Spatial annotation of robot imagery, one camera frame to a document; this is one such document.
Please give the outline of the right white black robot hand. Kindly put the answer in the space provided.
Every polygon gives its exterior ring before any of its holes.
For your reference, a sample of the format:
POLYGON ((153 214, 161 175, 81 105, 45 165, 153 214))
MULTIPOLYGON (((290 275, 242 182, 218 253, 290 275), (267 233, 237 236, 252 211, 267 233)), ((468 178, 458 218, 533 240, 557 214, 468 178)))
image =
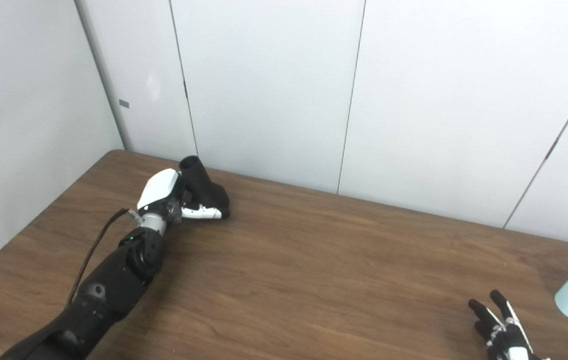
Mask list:
POLYGON ((510 301, 498 290, 490 292, 490 298, 501 312, 498 317, 487 306, 470 299, 467 306, 475 314, 474 329, 486 346, 488 360, 541 360, 528 340, 524 328, 510 301))

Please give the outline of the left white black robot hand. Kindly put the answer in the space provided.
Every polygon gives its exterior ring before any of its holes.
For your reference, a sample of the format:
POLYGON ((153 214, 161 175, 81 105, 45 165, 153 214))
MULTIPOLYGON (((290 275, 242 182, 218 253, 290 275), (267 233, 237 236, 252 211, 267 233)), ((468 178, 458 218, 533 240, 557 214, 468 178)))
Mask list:
POLYGON ((181 219, 220 220, 230 216, 230 199, 221 185, 212 182, 205 168, 162 170, 147 181, 137 213, 157 215, 167 224, 181 219))

